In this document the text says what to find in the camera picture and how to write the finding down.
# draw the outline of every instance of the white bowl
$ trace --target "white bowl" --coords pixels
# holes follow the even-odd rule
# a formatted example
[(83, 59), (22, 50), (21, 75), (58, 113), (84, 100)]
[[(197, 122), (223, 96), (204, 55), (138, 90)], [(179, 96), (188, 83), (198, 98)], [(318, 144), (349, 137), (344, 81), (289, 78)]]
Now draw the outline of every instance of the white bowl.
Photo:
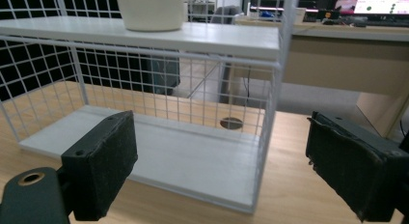
[(129, 30), (177, 30), (185, 17), (183, 0), (118, 0), (118, 5)]

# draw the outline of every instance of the wooden desk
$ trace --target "wooden desk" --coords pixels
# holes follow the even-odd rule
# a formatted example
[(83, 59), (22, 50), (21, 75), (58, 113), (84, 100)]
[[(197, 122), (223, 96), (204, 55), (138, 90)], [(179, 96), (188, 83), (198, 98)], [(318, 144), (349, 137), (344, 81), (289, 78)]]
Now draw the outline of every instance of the wooden desk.
[[(236, 23), (277, 25), (258, 20)], [(408, 28), (294, 25), (284, 82), (362, 92), (357, 105), (384, 137), (392, 136), (409, 105), (408, 81)]]
[[(108, 216), (98, 223), (360, 223), (336, 192), (308, 165), (305, 148), (310, 124), (306, 118), (277, 113), (255, 214), (227, 210), (127, 181)], [(21, 150), (3, 114), (0, 114), (0, 124), (1, 188), (23, 171), (61, 166), (57, 159)], [(401, 218), (397, 212), (392, 223), (400, 223)], [(72, 216), (70, 219), (71, 223), (82, 223)]]

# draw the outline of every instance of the white wire rack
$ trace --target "white wire rack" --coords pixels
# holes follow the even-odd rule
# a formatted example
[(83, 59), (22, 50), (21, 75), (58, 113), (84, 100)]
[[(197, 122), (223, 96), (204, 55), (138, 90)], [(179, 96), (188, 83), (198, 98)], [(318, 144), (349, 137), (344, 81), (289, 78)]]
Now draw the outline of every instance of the white wire rack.
[(279, 29), (211, 23), (259, 0), (186, 0), (165, 33), (126, 31), (116, 0), (0, 1), (0, 108), (24, 149), (59, 157), (132, 110), (131, 179), (255, 210), (297, 0), (271, 0)]

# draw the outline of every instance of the round hole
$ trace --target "round hole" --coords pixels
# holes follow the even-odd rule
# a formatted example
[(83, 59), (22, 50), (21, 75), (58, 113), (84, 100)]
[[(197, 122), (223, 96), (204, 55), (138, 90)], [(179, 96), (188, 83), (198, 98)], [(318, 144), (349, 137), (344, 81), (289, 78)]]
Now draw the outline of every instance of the round hole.
[(240, 129), (243, 127), (243, 122), (239, 119), (228, 117), (220, 121), (220, 125), (226, 129)]
[(27, 185), (31, 185), (34, 183), (37, 183), (39, 181), (41, 181), (45, 176), (45, 173), (42, 172), (38, 172), (38, 173), (32, 173), (29, 175), (26, 175), (24, 177), (22, 177), (19, 181), (18, 184), (20, 186), (27, 186)]
[(77, 152), (75, 152), (75, 155), (80, 156), (84, 154), (84, 150), (79, 150)]

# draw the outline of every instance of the white shelf board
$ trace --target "white shelf board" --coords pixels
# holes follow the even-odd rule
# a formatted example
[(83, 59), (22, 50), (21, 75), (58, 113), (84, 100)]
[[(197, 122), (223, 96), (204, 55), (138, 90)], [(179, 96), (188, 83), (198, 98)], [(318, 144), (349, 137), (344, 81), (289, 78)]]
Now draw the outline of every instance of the white shelf board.
[[(118, 112), (84, 106), (19, 144), (25, 150), (60, 157), (100, 121)], [(134, 121), (139, 158), (131, 180), (252, 211), (258, 170), (256, 135), (138, 114)]]
[(184, 23), (170, 32), (126, 30), (122, 19), (53, 16), (0, 21), (0, 34), (75, 42), (100, 42), (180, 49), (276, 60), (279, 30), (206, 23)]

